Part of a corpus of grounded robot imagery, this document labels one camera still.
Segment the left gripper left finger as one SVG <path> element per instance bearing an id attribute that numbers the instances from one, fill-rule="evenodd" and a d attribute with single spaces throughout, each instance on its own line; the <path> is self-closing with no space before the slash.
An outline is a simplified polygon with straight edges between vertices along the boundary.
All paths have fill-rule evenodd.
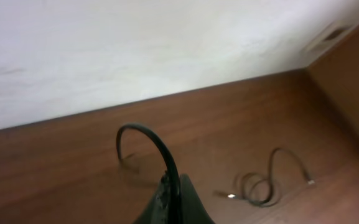
<path id="1" fill-rule="evenodd" d="M 170 201 L 169 176 L 165 172 L 157 190 L 134 224 L 168 224 Z"/>

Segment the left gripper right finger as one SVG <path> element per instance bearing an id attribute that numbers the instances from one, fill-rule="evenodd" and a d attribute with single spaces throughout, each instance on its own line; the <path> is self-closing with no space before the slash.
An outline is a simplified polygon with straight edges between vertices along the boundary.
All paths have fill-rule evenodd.
<path id="1" fill-rule="evenodd" d="M 182 223 L 184 224 L 214 224 L 205 210 L 190 177 L 180 175 L 180 189 L 182 200 Z"/>

